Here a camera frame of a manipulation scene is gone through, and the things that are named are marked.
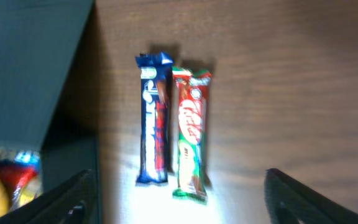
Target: red kitkat wrapper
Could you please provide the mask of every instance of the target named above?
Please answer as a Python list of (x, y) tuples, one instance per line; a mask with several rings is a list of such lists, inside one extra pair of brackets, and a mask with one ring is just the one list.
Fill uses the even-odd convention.
[(178, 67), (173, 67), (172, 73), (179, 88), (179, 172), (178, 188), (173, 196), (206, 203), (203, 154), (211, 74), (207, 70), (193, 73)]

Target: blue candy wrapper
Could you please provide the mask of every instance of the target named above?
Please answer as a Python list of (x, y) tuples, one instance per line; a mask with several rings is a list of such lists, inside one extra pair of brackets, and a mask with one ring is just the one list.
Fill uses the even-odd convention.
[(135, 57), (141, 70), (142, 135), (137, 183), (164, 183), (167, 177), (169, 98), (172, 58), (166, 53)]
[(8, 151), (0, 149), (0, 164), (31, 166), (40, 169), (40, 154), (34, 151)]

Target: colorful wrapper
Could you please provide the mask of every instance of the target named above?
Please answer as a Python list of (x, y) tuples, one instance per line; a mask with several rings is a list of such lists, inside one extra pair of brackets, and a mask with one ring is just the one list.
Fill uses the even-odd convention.
[(17, 209), (22, 189), (38, 175), (34, 166), (0, 163), (0, 180), (11, 198), (11, 210)]
[(175, 198), (190, 198), (205, 203), (203, 156), (205, 147), (206, 105), (211, 74), (192, 73), (185, 68), (173, 68), (179, 88), (178, 188)]
[(17, 164), (40, 169), (40, 155), (34, 151), (8, 151), (0, 149), (0, 164)]
[(166, 53), (136, 57), (142, 82), (142, 135), (137, 183), (163, 183), (167, 177), (169, 99), (172, 58)]

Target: wood grain surface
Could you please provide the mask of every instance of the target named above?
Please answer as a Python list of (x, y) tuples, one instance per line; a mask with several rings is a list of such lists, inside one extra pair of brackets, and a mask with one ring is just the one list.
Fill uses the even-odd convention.
[[(213, 71), (207, 206), (135, 187), (150, 50)], [(60, 108), (99, 131), (103, 223), (270, 223), (273, 167), (358, 213), (358, 1), (97, 0)]]

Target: candy bar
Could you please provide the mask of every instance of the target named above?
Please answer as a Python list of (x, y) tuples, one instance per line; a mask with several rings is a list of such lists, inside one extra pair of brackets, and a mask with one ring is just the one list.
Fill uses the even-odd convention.
[(168, 153), (169, 99), (167, 87), (172, 78), (172, 58), (166, 53), (141, 54), (136, 57), (141, 70), (142, 134), (140, 174), (137, 183), (168, 181), (166, 155)]
[(203, 157), (205, 118), (211, 74), (207, 70), (194, 73), (185, 68), (173, 68), (179, 88), (178, 188), (175, 198), (191, 198), (205, 203)]

